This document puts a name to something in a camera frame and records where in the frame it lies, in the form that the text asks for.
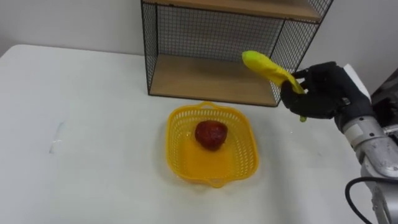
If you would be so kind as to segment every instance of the table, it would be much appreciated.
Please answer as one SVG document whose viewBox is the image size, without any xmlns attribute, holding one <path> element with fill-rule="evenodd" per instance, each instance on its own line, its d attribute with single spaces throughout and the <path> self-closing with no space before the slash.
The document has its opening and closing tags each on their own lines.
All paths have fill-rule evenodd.
<svg viewBox="0 0 398 224">
<path fill-rule="evenodd" d="M 221 189 L 180 180 L 165 122 L 199 101 L 148 96 L 144 57 L 17 45 L 0 58 L 0 223 L 361 223 L 344 198 L 360 166 L 332 121 L 228 105 L 260 156 Z M 353 189 L 373 222 L 371 194 Z"/>
</svg>

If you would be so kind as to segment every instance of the wire shelf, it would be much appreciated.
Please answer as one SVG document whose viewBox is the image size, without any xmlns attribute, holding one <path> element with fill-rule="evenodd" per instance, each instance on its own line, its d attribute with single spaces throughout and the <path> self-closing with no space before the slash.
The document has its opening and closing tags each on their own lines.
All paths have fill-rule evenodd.
<svg viewBox="0 0 398 224">
<path fill-rule="evenodd" d="M 308 0 L 308 2 L 323 20 L 333 0 Z M 285 69 L 294 72 L 298 69 L 322 23 L 322 20 L 313 22 L 292 18 L 281 19 L 253 16 L 190 7 L 166 6 L 145 1 L 141 1 L 141 6 L 149 94 L 151 94 L 154 78 L 156 80 L 156 64 L 160 55 L 205 58 L 236 62 L 241 65 L 242 52 L 245 50 L 256 50 L 267 55 Z M 248 80 L 247 77 L 238 77 L 237 80 L 231 80 L 230 82 L 225 82 L 224 80 L 218 82 L 220 85 L 222 83 L 229 85 L 231 83 L 242 83 L 239 88 L 248 88 L 245 83 L 250 82 L 250 85 L 253 86 L 253 80 Z M 178 88 L 177 84 L 174 82 L 156 86 L 175 85 L 173 88 Z M 247 103 L 277 106 L 280 101 L 279 88 L 273 83 L 263 86 L 268 86 L 266 88 L 269 88 L 269 91 L 259 91 L 258 93 L 249 91 L 247 92 L 248 97 L 255 94 L 270 94 L 273 100 L 265 102 L 247 100 Z M 156 95 L 201 99 L 200 94 L 198 97 L 192 97 L 192 94 L 182 96 L 160 93 Z M 222 97 L 206 98 L 204 100 L 231 101 Z"/>
</svg>

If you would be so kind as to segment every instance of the plastic basket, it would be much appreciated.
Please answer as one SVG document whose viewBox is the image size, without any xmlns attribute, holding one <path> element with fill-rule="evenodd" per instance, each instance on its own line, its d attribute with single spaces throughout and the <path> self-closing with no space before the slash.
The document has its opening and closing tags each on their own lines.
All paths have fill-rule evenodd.
<svg viewBox="0 0 398 224">
<path fill-rule="evenodd" d="M 215 120 L 228 127 L 225 143 L 209 151 L 195 139 L 196 125 Z M 203 102 L 174 110 L 167 121 L 166 157 L 170 168 L 194 183 L 222 187 L 253 175 L 258 167 L 257 146 L 248 119 L 238 110 Z"/>
</svg>

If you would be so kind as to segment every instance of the wooden shelf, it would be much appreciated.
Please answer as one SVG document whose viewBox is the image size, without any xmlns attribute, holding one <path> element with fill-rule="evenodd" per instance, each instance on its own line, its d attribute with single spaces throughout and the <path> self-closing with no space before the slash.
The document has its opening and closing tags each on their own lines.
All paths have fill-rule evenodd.
<svg viewBox="0 0 398 224">
<path fill-rule="evenodd" d="M 315 22 L 321 20 L 308 0 L 144 0 L 144 2 L 256 16 L 306 19 Z"/>
<path fill-rule="evenodd" d="M 159 55 L 151 95 L 277 106 L 268 80 L 243 64 Z"/>
</svg>

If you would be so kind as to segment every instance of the red tomato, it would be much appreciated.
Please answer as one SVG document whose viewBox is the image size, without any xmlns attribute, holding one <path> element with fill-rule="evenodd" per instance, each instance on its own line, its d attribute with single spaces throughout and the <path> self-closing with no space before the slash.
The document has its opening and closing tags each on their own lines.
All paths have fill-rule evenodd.
<svg viewBox="0 0 398 224">
<path fill-rule="evenodd" d="M 218 121 L 202 121 L 195 130 L 196 140 L 206 149 L 216 151 L 225 142 L 228 128 Z"/>
</svg>

